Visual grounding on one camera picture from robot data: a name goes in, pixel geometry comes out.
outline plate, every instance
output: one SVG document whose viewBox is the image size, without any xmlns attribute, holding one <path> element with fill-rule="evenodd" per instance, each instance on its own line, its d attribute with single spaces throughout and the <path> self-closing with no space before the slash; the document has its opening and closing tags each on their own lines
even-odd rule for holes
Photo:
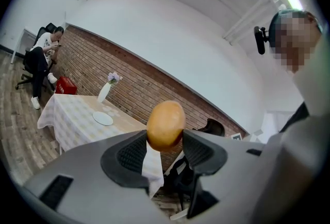
<svg viewBox="0 0 330 224">
<path fill-rule="evenodd" d="M 101 111 L 95 111 L 93 113 L 93 118 L 96 120 L 98 123 L 102 125 L 111 125 L 113 124 L 113 119 L 106 113 L 101 112 Z"/>
</svg>

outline flower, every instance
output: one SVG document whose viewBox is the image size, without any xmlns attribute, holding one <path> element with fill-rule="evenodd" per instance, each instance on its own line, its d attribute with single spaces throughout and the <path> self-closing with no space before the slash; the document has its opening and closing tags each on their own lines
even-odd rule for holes
<svg viewBox="0 0 330 224">
<path fill-rule="evenodd" d="M 108 75 L 108 83 L 109 84 L 118 84 L 119 80 L 122 80 L 123 77 L 119 76 L 117 72 L 109 73 Z"/>
</svg>

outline white sneaker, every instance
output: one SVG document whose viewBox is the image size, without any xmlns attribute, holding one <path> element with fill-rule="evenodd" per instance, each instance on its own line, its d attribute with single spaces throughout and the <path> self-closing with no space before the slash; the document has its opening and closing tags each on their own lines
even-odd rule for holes
<svg viewBox="0 0 330 224">
<path fill-rule="evenodd" d="M 38 97 L 35 97 L 35 98 L 31 98 L 31 102 L 33 104 L 33 107 L 36 109 L 36 110 L 39 110 L 40 109 L 40 104 L 39 104 L 39 99 Z"/>
<path fill-rule="evenodd" d="M 54 84 L 57 81 L 57 78 L 53 76 L 53 73 L 49 73 L 47 77 L 51 84 Z"/>
</svg>

